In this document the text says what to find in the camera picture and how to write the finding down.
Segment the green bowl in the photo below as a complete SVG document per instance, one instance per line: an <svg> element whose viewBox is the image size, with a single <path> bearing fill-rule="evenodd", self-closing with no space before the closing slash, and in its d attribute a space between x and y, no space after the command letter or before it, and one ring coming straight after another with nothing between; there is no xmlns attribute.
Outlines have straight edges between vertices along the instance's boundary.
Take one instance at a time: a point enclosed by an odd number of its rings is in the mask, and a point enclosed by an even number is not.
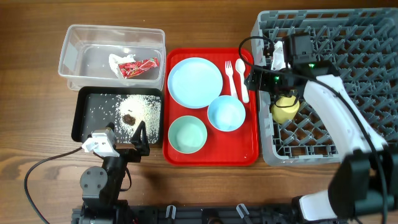
<svg viewBox="0 0 398 224"><path fill-rule="evenodd" d="M206 140L207 129L199 118L182 116L170 125L169 142L178 152L197 152L205 145Z"/></svg>

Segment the spoon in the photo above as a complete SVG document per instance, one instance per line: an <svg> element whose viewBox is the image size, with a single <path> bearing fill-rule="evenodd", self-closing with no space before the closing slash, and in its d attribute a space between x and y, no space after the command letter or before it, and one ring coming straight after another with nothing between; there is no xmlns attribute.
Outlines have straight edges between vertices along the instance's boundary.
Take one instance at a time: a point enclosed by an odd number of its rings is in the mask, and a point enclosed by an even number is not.
<svg viewBox="0 0 398 224"><path fill-rule="evenodd" d="M241 77L241 92L242 92L242 100L243 103L249 103L249 93L248 93L248 88L246 85L244 85L244 71L246 69L246 66L242 59L237 59L235 63L235 69L236 71L240 74Z"/></svg>

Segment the gray plastic basket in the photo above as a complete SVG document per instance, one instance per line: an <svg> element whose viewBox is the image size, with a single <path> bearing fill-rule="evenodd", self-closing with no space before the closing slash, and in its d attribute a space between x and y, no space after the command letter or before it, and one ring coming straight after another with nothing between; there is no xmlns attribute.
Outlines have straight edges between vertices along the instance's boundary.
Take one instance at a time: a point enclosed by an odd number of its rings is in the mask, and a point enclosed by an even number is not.
<svg viewBox="0 0 398 224"><path fill-rule="evenodd" d="M398 9L263 11L251 35L274 42L299 32L311 35L317 60L331 60L346 91L389 144L398 139ZM254 63L270 65L269 43L251 41ZM316 112L303 100L294 120L273 122L274 97L259 92L263 157L272 166L338 162L336 147Z"/></svg>

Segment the yellow cup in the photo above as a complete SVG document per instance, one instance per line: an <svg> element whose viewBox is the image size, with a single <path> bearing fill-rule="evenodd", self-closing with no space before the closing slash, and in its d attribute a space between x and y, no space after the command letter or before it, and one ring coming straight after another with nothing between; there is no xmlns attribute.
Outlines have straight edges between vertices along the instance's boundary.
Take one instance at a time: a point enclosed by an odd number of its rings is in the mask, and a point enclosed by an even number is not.
<svg viewBox="0 0 398 224"><path fill-rule="evenodd" d="M278 122L279 124L283 124L288 119L293 119L300 107L299 101L297 101L297 103L293 105L295 100L296 100L295 96L292 97L281 96L279 100L276 101L276 103L271 107L271 113L274 121ZM289 106L289 107L279 108L276 105Z"/></svg>

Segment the brown object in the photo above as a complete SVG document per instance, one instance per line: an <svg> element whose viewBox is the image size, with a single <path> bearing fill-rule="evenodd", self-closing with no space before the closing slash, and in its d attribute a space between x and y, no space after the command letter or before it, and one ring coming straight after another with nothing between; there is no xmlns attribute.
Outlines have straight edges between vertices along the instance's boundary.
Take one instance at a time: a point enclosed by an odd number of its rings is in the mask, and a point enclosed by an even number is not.
<svg viewBox="0 0 398 224"><path fill-rule="evenodd" d="M262 10L398 7L397 1L360 0L214 0L204 5L203 1L168 0L12 2L0 3L0 223L40 224L24 193L27 170L41 159L81 145L70 137L77 92L57 75L71 24L163 29L170 52L177 47L237 47L250 36ZM251 49L250 43L244 47ZM72 209L82 204L80 176L91 166L101 166L101 160L82 150L46 162L31 173L29 192L50 223L70 223ZM133 185L119 198L130 205L182 207L289 203L292 197L326 189L337 167L270 167L262 155L250 167L174 167L158 145L141 164L128 165ZM128 184L126 177L123 187ZM375 224L380 218L360 217ZM388 223L397 222L398 213L389 212Z"/></svg>
<svg viewBox="0 0 398 224"><path fill-rule="evenodd" d="M123 116L123 122L125 122L128 125L133 126L136 123L136 119L130 116L129 114L126 114Z"/></svg>

